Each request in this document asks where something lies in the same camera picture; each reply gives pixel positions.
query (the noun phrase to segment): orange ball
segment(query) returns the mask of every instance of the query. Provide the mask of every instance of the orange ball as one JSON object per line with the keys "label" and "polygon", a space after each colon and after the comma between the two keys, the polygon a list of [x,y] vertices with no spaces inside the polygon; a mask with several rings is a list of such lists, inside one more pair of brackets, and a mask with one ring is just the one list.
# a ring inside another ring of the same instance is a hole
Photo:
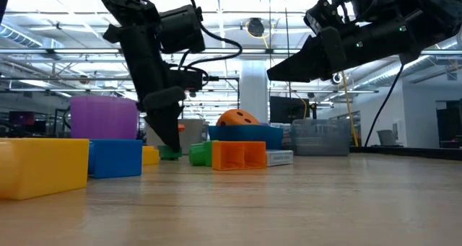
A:
{"label": "orange ball", "polygon": [[228,110],[218,119],[217,126],[259,125],[258,120],[244,110]]}

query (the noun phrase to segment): white box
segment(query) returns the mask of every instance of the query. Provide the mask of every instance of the white box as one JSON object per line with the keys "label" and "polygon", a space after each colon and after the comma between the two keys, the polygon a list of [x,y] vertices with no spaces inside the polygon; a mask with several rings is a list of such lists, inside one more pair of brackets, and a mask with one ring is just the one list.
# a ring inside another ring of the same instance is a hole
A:
{"label": "white box", "polygon": [[293,151],[278,151],[268,150],[266,151],[266,166],[273,167],[283,164],[294,164],[294,152]]}

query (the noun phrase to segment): green block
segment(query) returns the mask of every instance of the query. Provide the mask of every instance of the green block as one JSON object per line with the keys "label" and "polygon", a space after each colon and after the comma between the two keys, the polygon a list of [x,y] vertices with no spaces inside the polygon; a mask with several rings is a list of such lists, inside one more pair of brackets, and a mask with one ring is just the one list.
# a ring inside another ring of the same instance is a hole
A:
{"label": "green block", "polygon": [[174,152],[169,146],[158,146],[157,149],[161,160],[178,160],[183,156],[182,149],[179,152]]}
{"label": "green block", "polygon": [[189,149],[189,163],[192,166],[212,166],[212,142],[194,144]]}

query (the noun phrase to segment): computer monitor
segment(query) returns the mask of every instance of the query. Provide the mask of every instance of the computer monitor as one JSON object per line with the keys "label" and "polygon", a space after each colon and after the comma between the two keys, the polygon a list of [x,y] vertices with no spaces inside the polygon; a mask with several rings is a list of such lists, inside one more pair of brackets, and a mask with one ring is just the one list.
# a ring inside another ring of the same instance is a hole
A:
{"label": "computer monitor", "polygon": [[33,125],[26,125],[25,130],[28,133],[45,134],[46,120],[36,120]]}
{"label": "computer monitor", "polygon": [[[307,115],[310,117],[310,100],[306,102]],[[294,120],[303,119],[305,103],[300,98],[270,97],[270,121],[271,123],[292,123]]]}
{"label": "computer monitor", "polygon": [[33,126],[35,122],[34,119],[34,112],[12,111],[9,112],[8,117],[9,124],[14,126]]}

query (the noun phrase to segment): desk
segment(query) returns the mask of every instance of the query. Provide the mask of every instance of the desk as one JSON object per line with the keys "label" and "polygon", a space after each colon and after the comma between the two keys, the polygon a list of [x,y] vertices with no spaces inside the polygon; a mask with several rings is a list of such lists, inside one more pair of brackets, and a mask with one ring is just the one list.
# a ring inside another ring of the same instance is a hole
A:
{"label": "desk", "polygon": [[462,162],[296,157],[212,172],[187,159],[142,177],[0,201],[2,245],[459,245]]}

